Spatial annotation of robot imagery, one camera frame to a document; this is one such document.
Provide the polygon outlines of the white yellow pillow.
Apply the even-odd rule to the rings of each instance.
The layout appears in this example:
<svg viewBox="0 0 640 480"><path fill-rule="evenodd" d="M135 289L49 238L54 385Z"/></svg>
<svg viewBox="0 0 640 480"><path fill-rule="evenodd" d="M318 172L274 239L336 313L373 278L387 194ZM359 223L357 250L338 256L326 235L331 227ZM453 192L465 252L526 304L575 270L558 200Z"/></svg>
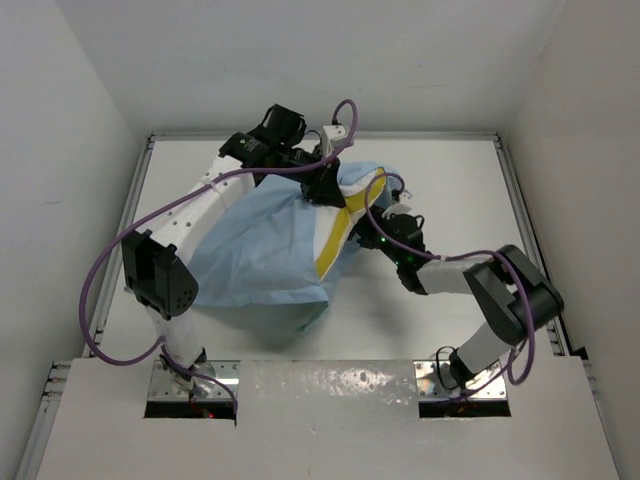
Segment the white yellow pillow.
<svg viewBox="0 0 640 480"><path fill-rule="evenodd" d="M349 234L365 215L365 190L377 176L391 169L373 162L346 163L339 167L338 186L344 207L315 206L313 260L323 281L345 249Z"/></svg>

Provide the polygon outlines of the blue green pillowcase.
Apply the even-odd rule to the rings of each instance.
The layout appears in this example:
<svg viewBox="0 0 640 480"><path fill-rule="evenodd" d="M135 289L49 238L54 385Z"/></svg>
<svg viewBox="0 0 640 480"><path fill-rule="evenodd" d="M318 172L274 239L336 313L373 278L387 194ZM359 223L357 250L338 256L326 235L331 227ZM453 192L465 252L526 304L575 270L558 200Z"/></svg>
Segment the blue green pillowcase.
<svg viewBox="0 0 640 480"><path fill-rule="evenodd" d="M365 190L365 214L395 204L402 187L395 171L377 175ZM235 201L197 246L188 268L200 308L300 305L306 330L329 309L345 268L360 246L348 237L328 276L320 281L313 260L314 205L300 185L276 175Z"/></svg>

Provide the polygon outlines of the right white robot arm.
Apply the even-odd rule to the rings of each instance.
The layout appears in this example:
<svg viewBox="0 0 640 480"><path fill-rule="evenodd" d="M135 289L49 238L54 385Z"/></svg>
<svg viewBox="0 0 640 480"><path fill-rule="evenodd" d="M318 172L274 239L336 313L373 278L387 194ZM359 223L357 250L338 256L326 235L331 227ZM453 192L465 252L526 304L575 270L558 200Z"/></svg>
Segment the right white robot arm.
<svg viewBox="0 0 640 480"><path fill-rule="evenodd" d="M443 388L462 392L502 355L514 358L523 343L533 352L535 332L563 312L564 299L518 247L438 257L426 249L423 223L420 215L385 214L375 207L356 223L352 235L361 247L382 252L395 265L406 290L475 299L484 323L451 350L446 370L436 367Z"/></svg>

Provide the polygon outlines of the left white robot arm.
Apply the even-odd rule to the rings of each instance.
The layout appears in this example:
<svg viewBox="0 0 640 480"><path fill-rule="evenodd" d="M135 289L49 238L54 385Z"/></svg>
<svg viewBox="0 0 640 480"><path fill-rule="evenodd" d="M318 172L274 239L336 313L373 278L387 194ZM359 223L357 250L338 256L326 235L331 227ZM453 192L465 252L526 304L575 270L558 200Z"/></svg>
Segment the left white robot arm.
<svg viewBox="0 0 640 480"><path fill-rule="evenodd" d="M355 128L333 118L312 151L300 146L306 128L302 114L271 106L256 127L233 134L220 147L187 195L149 215L120 242L126 286L154 323L162 362L184 386L206 376L206 353L191 317L204 287L195 255L234 203L267 179L292 180L304 204L319 213L305 244L316 278L324 279L341 254L351 215L338 181L339 156L352 145Z"/></svg>

